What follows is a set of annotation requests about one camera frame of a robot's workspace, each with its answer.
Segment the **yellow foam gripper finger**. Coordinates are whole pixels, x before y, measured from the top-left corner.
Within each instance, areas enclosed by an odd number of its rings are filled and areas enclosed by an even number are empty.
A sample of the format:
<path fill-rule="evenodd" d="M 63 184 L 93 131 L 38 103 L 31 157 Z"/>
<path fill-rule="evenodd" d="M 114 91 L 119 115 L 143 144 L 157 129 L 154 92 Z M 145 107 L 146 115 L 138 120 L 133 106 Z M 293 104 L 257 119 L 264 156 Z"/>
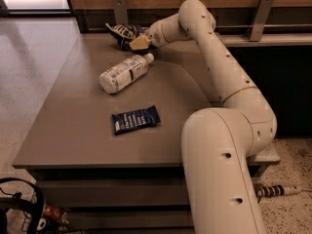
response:
<path fill-rule="evenodd" d="M 143 33 L 130 43 L 130 48 L 133 51 L 146 50 L 149 48 L 150 45 L 151 40 L 145 33 Z"/>

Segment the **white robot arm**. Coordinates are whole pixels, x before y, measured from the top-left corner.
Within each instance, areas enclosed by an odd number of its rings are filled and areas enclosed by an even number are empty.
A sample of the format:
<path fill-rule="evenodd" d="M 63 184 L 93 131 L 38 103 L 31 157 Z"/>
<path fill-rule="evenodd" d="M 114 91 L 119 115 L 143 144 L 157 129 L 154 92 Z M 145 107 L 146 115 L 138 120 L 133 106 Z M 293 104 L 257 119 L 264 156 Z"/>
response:
<path fill-rule="evenodd" d="M 154 22 L 140 37 L 149 46 L 196 42 L 219 107 L 186 120 L 181 154 L 196 234 L 267 234 L 247 158 L 268 147 L 276 116 L 243 67 L 215 34 L 215 18 L 199 0 Z"/>

